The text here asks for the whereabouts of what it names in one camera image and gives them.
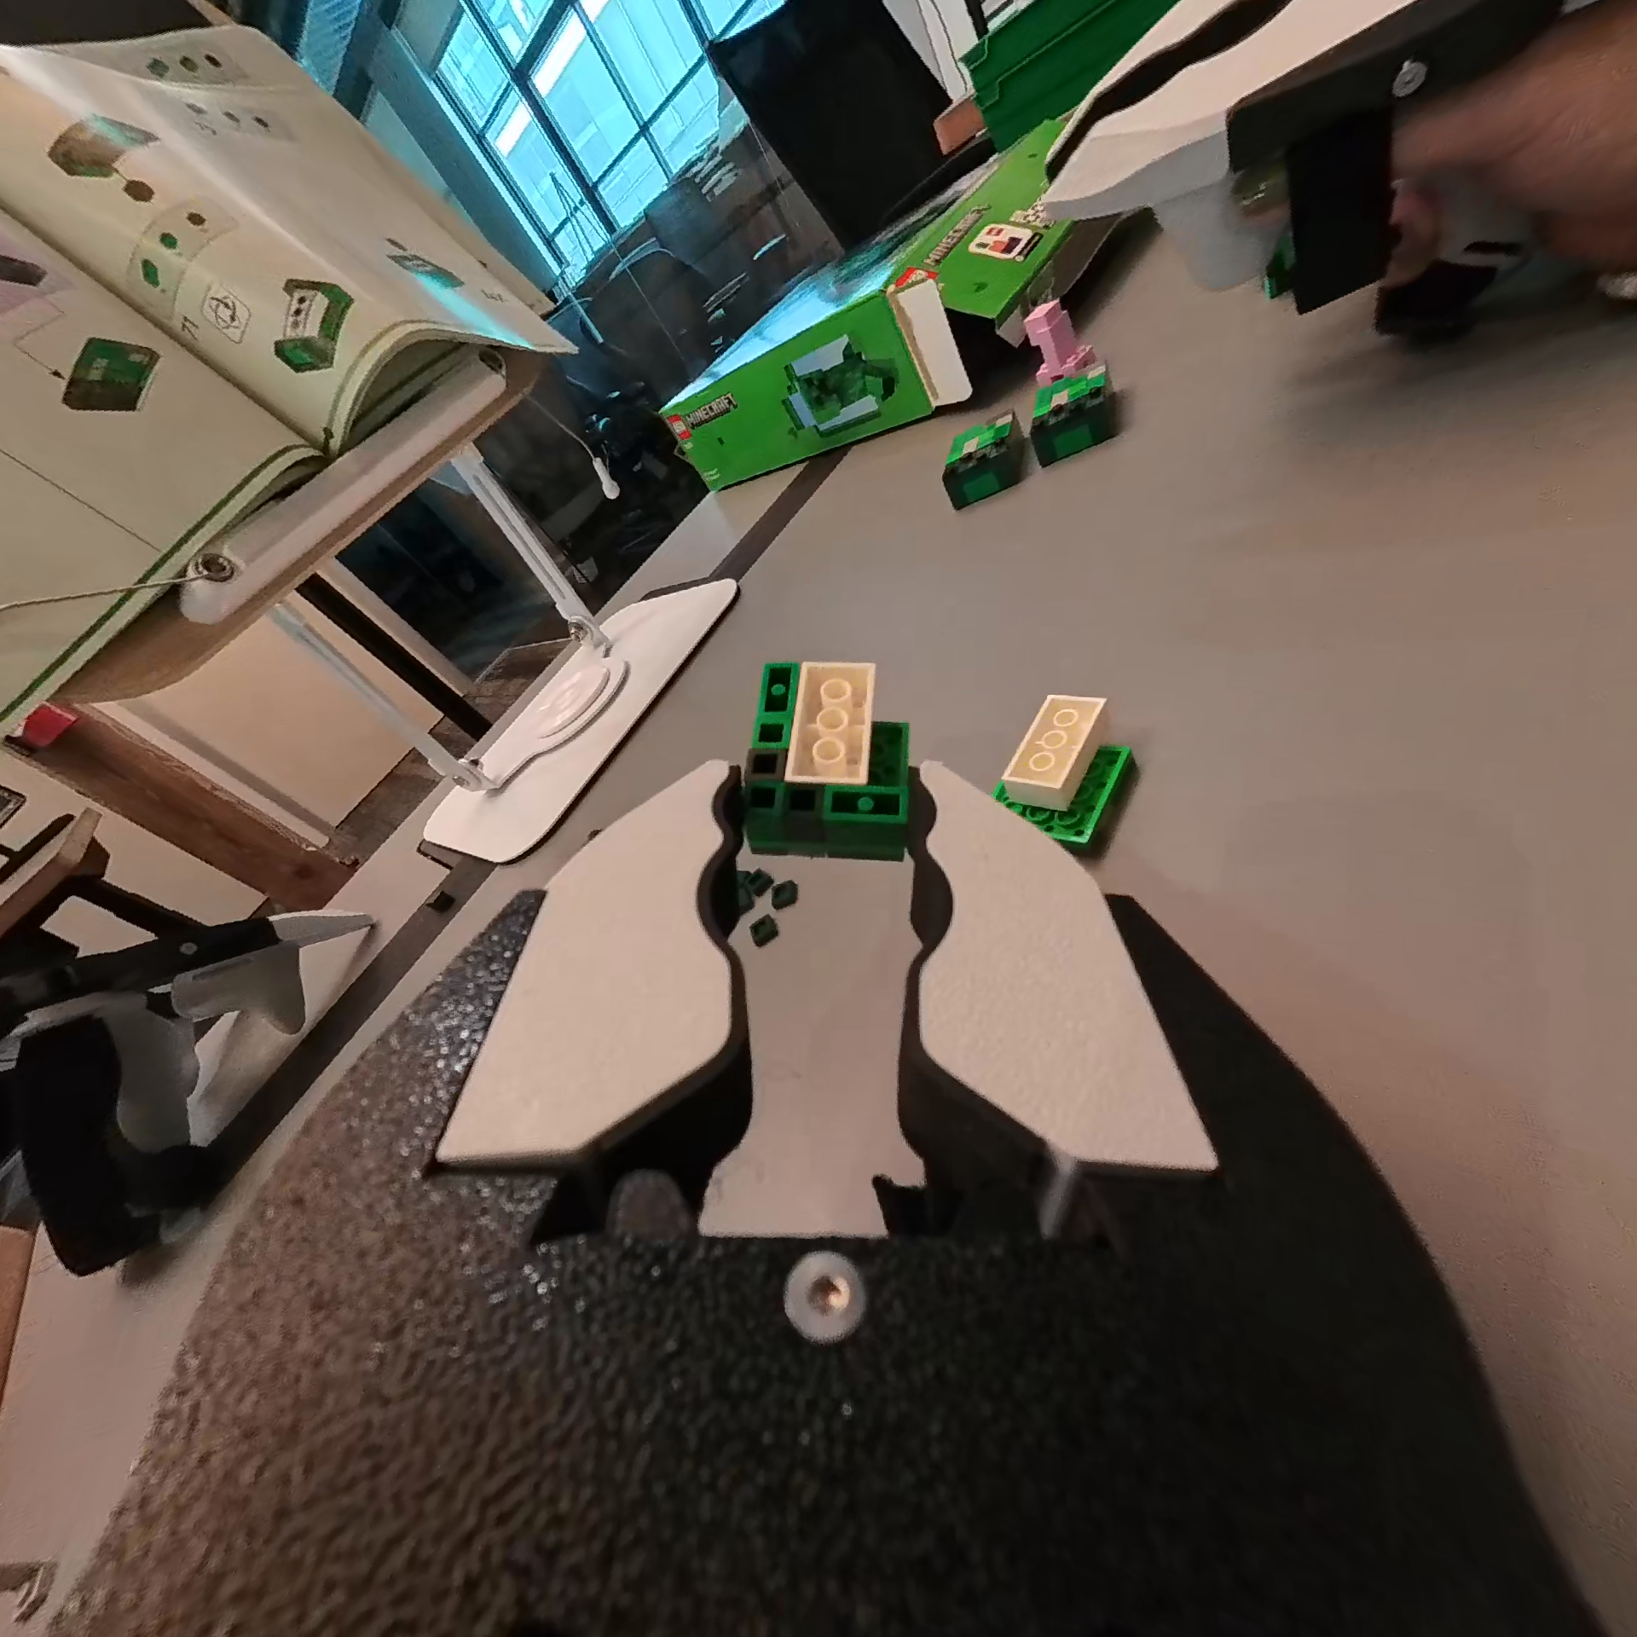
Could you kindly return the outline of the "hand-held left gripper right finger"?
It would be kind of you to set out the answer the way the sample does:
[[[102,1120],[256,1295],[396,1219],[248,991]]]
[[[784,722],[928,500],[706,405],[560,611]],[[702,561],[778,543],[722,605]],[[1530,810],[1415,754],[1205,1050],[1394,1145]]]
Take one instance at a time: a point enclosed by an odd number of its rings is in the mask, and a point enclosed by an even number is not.
[[[1092,872],[942,761],[915,767],[899,1128],[932,1235],[1065,1233],[1082,1180],[1220,1157]]]

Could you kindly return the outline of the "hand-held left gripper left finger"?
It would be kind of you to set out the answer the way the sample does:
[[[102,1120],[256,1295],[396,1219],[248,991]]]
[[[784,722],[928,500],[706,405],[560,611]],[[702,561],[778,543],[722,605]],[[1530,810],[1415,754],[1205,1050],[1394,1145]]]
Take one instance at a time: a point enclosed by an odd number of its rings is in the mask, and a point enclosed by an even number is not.
[[[739,921],[741,769],[706,761],[550,878],[435,1149],[605,1202],[665,1173],[688,1202],[751,1124]]]

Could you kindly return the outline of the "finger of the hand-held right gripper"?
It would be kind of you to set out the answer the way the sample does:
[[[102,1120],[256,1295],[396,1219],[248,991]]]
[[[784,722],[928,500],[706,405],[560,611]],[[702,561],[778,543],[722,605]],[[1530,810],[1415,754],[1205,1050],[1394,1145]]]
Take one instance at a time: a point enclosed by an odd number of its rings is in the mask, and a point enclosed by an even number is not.
[[[1402,1],[1180,1],[1096,85],[1086,134],[1224,130],[1230,109]]]
[[[1049,220],[1150,212],[1195,280],[1213,292],[1261,282],[1285,214],[1252,220],[1236,200],[1226,107],[1125,109],[1080,120],[1051,151],[1039,198]]]

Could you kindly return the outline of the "green lego assembly white brick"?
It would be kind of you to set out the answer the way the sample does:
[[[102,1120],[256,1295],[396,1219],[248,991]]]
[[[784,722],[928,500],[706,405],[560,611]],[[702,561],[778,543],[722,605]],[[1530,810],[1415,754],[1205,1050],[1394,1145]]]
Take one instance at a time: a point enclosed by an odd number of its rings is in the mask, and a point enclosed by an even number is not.
[[[911,830],[911,726],[874,715],[876,664],[772,660],[743,759],[759,855],[897,863]]]

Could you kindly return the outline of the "opened green lego box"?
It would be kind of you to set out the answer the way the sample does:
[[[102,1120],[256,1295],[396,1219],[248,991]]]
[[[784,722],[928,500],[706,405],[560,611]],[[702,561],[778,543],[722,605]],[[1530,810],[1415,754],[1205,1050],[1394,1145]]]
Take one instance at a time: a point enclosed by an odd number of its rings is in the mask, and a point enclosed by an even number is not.
[[[1014,340],[1026,311],[1067,296],[1123,222],[1049,214],[1047,157],[1067,124],[1051,116],[994,155],[907,249],[909,268],[934,276],[950,313]]]

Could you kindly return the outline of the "scattered dark green lego pieces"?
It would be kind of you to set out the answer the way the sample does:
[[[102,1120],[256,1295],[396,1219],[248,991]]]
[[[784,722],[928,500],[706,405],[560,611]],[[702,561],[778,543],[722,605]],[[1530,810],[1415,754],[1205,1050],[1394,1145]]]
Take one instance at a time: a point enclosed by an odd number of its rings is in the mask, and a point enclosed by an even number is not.
[[[739,869],[735,872],[737,923],[747,925],[755,948],[764,948],[780,935],[780,913],[800,902],[802,888],[792,876],[776,876],[766,869]]]

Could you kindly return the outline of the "pink lego pig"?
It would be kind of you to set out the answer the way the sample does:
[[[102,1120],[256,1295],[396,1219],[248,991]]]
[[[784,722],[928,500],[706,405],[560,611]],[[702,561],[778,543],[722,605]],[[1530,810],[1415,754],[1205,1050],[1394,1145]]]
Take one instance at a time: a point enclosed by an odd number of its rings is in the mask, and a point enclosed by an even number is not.
[[[1098,368],[1096,348],[1082,342],[1061,300],[1043,300],[1026,313],[1026,337],[1039,350],[1035,379],[1051,385]]]

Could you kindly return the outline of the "open lego instruction booklet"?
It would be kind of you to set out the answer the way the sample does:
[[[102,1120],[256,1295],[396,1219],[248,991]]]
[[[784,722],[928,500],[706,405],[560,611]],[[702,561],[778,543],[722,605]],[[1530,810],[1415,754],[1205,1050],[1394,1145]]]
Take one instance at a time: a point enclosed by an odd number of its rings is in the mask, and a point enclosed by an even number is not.
[[[266,33],[2,52],[4,728],[544,298]]]

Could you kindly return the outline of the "person's right hand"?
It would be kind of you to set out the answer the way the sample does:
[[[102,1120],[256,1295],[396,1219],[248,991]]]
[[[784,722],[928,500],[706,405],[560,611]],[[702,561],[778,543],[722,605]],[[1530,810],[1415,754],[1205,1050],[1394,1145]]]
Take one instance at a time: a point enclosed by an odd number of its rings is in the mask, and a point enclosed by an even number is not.
[[[1595,272],[1634,272],[1636,3],[1567,13],[1495,73],[1402,116],[1400,241],[1384,286],[1433,261],[1441,196],[1421,183],[1443,175],[1532,216],[1544,249]]]

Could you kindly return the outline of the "green plastic crate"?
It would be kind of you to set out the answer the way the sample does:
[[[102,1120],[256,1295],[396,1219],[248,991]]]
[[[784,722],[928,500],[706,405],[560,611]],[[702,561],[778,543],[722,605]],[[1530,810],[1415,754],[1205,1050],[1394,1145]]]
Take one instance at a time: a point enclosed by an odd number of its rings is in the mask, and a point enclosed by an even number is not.
[[[996,149],[1072,112],[1174,1],[1006,3],[961,52]]]

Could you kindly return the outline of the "book stand with white base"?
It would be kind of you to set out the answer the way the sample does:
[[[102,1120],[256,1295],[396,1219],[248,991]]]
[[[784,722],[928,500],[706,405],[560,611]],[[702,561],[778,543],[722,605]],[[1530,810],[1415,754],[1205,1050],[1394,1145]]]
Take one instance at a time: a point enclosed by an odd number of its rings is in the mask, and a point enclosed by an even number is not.
[[[205,631],[229,639],[268,615],[449,781],[423,832],[427,853],[497,867],[527,857],[568,818],[739,596],[735,578],[708,578],[614,613],[587,609],[546,537],[476,442],[525,397],[542,364],[542,354],[482,348],[291,494],[205,545],[172,549],[121,582],[96,570],[90,584],[73,586],[65,567],[49,565],[43,588],[18,596],[14,568],[24,565],[30,537],[22,524],[4,524],[4,656],[20,658],[30,641],[41,646],[32,660],[32,681],[18,683],[4,719],[26,717],[47,697],[106,703],[162,689],[205,662]],[[421,730],[293,600],[273,596],[275,590],[293,594],[299,580],[310,578],[324,559],[353,543],[447,463],[575,635],[575,646],[509,724],[484,728],[482,742],[464,757]],[[36,641],[22,629],[51,621],[67,631]]]

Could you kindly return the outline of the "black monitor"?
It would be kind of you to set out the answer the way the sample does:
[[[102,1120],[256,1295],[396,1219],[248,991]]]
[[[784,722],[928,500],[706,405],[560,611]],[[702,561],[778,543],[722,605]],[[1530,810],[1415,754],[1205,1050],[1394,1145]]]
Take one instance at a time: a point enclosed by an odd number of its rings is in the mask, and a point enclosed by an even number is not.
[[[782,3],[706,54],[844,251],[959,175],[950,93],[881,1]]]

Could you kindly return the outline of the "spare hand-held gripper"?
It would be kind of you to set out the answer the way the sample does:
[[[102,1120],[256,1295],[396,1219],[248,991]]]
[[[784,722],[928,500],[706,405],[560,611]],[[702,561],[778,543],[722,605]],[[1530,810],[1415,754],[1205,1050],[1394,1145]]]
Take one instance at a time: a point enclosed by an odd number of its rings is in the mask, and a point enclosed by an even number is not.
[[[301,952],[369,913],[260,913],[4,976],[4,1095],[28,1192],[59,1262],[94,1276],[174,1241],[225,1171],[192,1134],[197,1024],[307,1024]]]

